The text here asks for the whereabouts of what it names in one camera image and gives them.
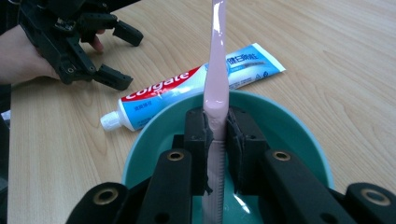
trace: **squeezed tube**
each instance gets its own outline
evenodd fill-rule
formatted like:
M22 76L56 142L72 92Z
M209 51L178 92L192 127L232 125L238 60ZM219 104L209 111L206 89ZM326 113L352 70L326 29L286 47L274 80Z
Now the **squeezed tube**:
M249 45L226 56L229 87L238 89L251 82L285 71L283 65L259 44ZM203 92L208 64L136 91L118 100L116 111L101 118L106 131L125 126L143 128L167 106Z

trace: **teal bowl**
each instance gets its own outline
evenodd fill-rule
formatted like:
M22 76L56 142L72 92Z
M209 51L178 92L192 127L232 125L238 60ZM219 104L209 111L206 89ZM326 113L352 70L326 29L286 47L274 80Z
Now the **teal bowl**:
M173 136L184 133L188 110L202 106L197 94L169 105L141 131L125 162L122 184L131 188L150 177L162 152L171 149ZM282 105L257 94L230 91L230 105L246 110L257 122L271 148L294 152L325 186L333 188L326 157L314 135ZM192 223L202 223L201 197L193 198ZM223 223L262 223L258 197L235 195L230 175L225 176Z

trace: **colgate toothpaste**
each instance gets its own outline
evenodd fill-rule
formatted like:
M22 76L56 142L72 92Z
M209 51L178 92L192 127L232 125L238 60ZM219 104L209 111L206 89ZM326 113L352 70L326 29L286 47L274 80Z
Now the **colgate toothpaste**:
M285 70L276 58L258 44L228 54L226 63L232 90ZM143 128L168 105L203 92L207 66L206 63L120 98L117 110L101 118L102 126L106 131L122 125L131 131Z

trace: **white cap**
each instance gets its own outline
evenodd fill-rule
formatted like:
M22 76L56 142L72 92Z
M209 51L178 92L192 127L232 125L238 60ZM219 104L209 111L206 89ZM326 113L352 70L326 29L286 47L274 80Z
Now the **white cap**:
M120 116L117 111L113 111L111 113L102 116L100 122L102 123L102 126L105 129L105 131L113 131L122 126Z

